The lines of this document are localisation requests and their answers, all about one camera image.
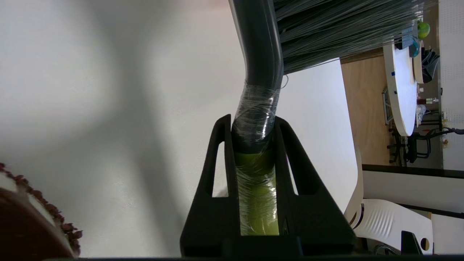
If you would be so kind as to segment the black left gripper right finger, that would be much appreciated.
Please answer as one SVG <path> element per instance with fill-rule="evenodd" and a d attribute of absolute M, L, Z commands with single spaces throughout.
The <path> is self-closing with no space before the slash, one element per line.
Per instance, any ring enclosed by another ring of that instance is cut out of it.
<path fill-rule="evenodd" d="M 275 179 L 279 228 L 300 237 L 353 237 L 290 124 L 275 118 Z"/>

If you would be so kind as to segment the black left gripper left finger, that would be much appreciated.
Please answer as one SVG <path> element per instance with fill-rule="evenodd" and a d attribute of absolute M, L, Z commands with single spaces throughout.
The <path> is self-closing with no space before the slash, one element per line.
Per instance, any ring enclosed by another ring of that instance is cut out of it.
<path fill-rule="evenodd" d="M 224 144 L 228 197 L 213 197 L 219 145 Z M 182 232 L 207 238 L 240 236 L 239 197 L 231 135 L 231 115 L 218 119 L 212 129 L 202 174 Z"/>

